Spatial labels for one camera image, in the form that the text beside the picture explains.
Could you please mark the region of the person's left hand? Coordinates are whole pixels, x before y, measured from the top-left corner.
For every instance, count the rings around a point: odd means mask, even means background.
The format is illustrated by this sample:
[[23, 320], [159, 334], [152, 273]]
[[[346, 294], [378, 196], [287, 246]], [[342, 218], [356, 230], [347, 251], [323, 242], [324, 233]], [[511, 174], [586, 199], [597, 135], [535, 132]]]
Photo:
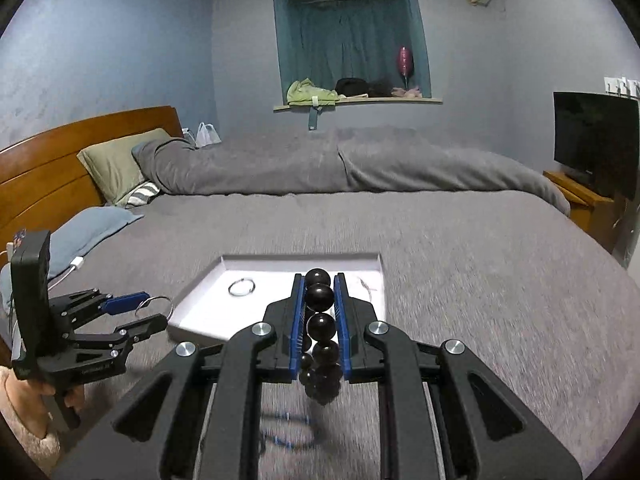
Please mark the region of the person's left hand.
[[27, 429], [37, 438], [43, 439], [51, 427], [69, 432], [80, 425], [79, 411], [85, 404], [85, 387], [70, 387], [62, 393], [46, 382], [27, 381], [26, 403]]

